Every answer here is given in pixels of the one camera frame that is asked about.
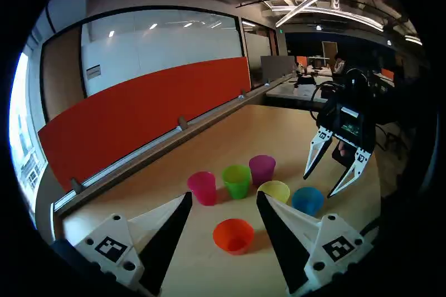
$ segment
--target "plastic cup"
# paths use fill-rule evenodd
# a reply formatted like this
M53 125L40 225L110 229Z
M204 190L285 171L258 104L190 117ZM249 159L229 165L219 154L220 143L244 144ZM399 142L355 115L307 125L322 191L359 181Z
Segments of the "plastic cup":
M197 172L187 179L187 186L201 204L212 206L217 202L217 187L214 174Z
M304 187L296 190L291 202L293 208L315 216L324 205L324 195L316 188Z
M212 233L215 244L232 255L245 253L254 239L254 229L246 221L231 218L222 221Z
M262 184L257 191L263 191L278 201L286 203L289 199L289 188L281 181L268 181Z
M221 177L233 199L246 197L251 181L251 170L248 166L229 166L223 171Z
M249 160L249 168L253 177L253 185L261 184L273 179L275 160L269 155L257 155Z

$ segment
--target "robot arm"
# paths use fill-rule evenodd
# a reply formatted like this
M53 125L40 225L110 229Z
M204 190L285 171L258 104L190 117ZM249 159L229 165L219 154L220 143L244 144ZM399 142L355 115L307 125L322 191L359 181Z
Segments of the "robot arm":
M257 193L257 207L291 296L330 283L373 248L334 213L319 220L262 191Z
M129 221L113 214L74 248L130 290L158 296L191 207L186 192Z
M327 197L336 195L362 174L375 147L375 122L371 108L373 97L368 81L359 72L349 71L346 84L326 102L316 120L318 131L310 144L304 179L307 179L332 143L333 137L355 149L349 158L333 152L333 158L346 167Z

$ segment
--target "orange panel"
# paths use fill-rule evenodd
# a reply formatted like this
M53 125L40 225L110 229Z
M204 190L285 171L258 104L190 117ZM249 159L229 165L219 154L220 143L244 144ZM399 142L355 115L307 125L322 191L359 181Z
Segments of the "orange panel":
M245 57L147 74L103 90L59 114L39 132L64 190L139 147L250 90Z
M383 74L384 76L387 76L391 80L394 79L394 75L395 75L392 71L385 70L385 69L381 70L381 74Z
M303 67L307 67L307 57L297 56L296 61L302 64Z

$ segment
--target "yellow cup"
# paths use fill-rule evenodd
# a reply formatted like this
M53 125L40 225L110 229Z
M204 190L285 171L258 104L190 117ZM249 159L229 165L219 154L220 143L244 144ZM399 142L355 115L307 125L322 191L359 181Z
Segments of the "yellow cup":
M262 184L257 191L263 191L278 201L286 203L289 198L289 188L281 181L268 181Z

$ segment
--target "blue cup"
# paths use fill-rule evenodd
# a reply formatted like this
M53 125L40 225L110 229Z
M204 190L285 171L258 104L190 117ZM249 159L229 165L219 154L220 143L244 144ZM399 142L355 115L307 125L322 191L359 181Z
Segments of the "blue cup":
M314 217L324 205L324 195L316 188L304 187L296 190L291 202L293 208Z

